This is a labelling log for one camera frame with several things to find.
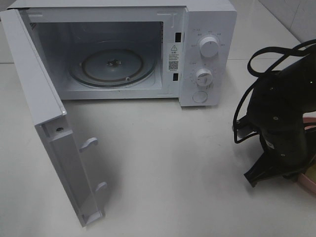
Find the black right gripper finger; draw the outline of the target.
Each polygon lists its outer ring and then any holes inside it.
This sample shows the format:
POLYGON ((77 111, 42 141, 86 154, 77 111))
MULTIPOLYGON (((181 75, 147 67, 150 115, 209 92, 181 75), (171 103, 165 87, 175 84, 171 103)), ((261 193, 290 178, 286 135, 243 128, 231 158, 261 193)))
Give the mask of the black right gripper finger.
POLYGON ((286 169, 268 158, 259 158, 254 165, 244 173, 249 184, 254 188, 258 182, 286 174, 286 169))

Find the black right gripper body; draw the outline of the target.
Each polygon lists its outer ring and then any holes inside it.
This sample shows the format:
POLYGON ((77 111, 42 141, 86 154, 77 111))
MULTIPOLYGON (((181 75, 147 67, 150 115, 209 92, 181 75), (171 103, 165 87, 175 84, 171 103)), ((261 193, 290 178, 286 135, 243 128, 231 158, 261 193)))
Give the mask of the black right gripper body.
POLYGON ((286 169, 283 177, 292 177, 305 171, 316 158, 316 129, 298 128, 288 131, 264 130, 260 136, 264 153, 268 158, 286 169))

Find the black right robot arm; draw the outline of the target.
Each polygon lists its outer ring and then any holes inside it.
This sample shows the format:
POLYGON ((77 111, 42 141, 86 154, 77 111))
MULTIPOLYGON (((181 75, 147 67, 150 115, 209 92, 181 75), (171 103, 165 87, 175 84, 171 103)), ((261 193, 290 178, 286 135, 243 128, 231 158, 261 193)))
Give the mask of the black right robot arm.
POLYGON ((316 133, 303 115, 316 110, 316 56, 310 54, 254 88, 246 117, 259 133, 263 154, 245 173, 251 186, 278 176, 294 176, 316 156, 316 133))

